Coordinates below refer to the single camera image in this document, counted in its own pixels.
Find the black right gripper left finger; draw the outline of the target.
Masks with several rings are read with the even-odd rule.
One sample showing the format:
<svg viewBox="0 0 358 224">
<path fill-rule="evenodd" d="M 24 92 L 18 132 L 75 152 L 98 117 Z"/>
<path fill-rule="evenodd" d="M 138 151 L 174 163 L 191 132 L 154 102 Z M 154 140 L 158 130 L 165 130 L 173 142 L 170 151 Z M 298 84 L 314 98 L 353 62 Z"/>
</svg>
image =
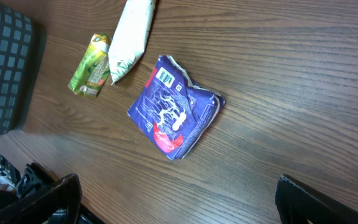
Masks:
<svg viewBox="0 0 358 224">
<path fill-rule="evenodd" d="M 0 190 L 0 223 L 43 223 L 59 209 L 65 210 L 62 223 L 76 223 L 81 198 L 77 174 L 68 174 L 23 198 L 12 191 Z"/>
</svg>

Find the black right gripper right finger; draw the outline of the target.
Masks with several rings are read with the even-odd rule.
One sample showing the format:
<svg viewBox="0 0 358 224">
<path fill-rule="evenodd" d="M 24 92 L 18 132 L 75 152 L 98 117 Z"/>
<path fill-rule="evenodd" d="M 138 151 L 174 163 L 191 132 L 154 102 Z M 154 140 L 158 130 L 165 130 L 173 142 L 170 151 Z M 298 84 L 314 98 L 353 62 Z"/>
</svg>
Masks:
<svg viewBox="0 0 358 224">
<path fill-rule="evenodd" d="M 275 204 L 282 223 L 358 223 L 357 211 L 289 175 L 277 182 Z"/>
</svg>

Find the green juice pouch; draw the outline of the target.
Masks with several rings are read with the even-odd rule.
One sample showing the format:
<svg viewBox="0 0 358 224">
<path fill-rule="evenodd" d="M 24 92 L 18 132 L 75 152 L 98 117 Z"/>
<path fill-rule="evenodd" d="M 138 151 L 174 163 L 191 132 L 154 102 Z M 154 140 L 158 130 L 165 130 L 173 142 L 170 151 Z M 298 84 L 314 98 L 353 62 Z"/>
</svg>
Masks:
<svg viewBox="0 0 358 224">
<path fill-rule="evenodd" d="M 107 34 L 94 34 L 68 88 L 76 95 L 97 97 L 108 75 L 108 50 L 111 45 Z"/>
</svg>

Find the white tube gold cap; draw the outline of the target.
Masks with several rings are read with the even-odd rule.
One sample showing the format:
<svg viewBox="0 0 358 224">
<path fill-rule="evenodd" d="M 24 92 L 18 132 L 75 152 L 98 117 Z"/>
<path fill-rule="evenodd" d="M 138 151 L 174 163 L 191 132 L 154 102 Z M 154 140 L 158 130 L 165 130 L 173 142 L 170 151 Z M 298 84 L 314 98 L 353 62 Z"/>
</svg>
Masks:
<svg viewBox="0 0 358 224">
<path fill-rule="evenodd" d="M 127 0 L 108 52 L 112 82 L 118 82 L 145 52 L 155 0 Z"/>
</svg>

